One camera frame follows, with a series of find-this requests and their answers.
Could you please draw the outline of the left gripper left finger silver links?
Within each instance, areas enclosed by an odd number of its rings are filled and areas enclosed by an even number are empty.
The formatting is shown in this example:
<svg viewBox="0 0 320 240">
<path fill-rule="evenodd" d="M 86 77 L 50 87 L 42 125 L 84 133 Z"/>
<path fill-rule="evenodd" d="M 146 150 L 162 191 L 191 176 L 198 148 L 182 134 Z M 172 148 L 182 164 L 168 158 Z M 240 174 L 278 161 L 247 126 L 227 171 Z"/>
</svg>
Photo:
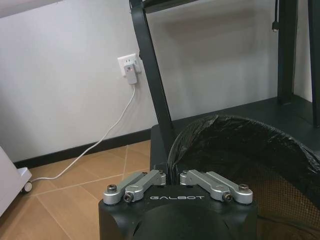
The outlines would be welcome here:
<svg viewBox="0 0 320 240">
<path fill-rule="evenodd" d="M 103 193 L 103 202 L 111 206 L 121 201 L 139 201 L 144 197 L 145 191 L 153 185 L 166 185 L 166 174 L 162 170 L 135 172 L 118 184 L 109 184 Z"/>
</svg>

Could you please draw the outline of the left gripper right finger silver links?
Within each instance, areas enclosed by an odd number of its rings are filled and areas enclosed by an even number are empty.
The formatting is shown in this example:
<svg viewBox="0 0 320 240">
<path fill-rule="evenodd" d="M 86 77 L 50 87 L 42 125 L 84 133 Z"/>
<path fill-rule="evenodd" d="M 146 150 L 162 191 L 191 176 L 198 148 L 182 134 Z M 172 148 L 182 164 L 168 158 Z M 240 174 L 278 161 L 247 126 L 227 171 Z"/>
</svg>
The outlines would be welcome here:
<svg viewBox="0 0 320 240">
<path fill-rule="evenodd" d="M 239 204 L 251 204 L 253 192 L 246 184 L 236 184 L 214 171 L 199 172 L 195 169 L 184 170 L 180 174 L 181 185 L 198 185 L 210 197 L 220 202 L 235 200 Z"/>
</svg>

